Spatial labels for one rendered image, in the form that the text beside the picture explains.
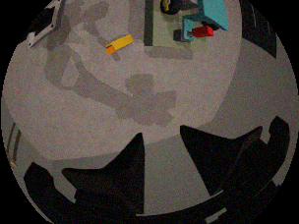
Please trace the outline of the yellow wheel chock with orange handle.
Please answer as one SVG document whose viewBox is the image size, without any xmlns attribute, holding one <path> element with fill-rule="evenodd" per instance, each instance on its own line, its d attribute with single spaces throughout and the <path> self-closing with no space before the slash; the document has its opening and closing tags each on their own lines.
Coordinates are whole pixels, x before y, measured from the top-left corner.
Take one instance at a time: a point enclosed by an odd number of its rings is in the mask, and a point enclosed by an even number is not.
<svg viewBox="0 0 299 224">
<path fill-rule="evenodd" d="M 130 34 L 127 34 L 127 36 L 123 36 L 121 38 L 117 38 L 117 40 L 109 42 L 109 44 L 106 45 L 106 53 L 111 54 L 118 48 L 122 48 L 122 46 L 130 44 L 130 42 L 133 42 L 133 37 L 131 37 Z"/>
</svg>

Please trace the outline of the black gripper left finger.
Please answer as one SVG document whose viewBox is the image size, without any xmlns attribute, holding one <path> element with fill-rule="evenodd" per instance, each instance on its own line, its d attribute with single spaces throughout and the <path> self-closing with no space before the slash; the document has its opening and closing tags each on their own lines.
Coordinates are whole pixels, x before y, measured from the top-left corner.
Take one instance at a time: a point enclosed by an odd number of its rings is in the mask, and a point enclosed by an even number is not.
<svg viewBox="0 0 299 224">
<path fill-rule="evenodd" d="M 137 214 L 145 214 L 146 149 L 143 133 L 138 133 L 127 146 L 101 170 L 63 168 L 62 174 L 74 186 L 98 194 L 116 195 Z"/>
</svg>

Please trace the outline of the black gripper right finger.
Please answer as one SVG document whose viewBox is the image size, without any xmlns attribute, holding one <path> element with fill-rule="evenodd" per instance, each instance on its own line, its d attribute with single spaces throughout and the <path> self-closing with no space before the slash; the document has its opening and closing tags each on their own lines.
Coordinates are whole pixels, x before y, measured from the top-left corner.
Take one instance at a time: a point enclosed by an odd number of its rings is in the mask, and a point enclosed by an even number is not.
<svg viewBox="0 0 299 224">
<path fill-rule="evenodd" d="M 241 152 L 247 150 L 262 134 L 263 127 L 257 127 L 247 135 L 240 136 L 239 139 L 228 140 L 225 137 L 180 125 L 181 139 L 208 188 L 209 197 L 223 191 L 221 186 L 235 168 Z"/>
</svg>

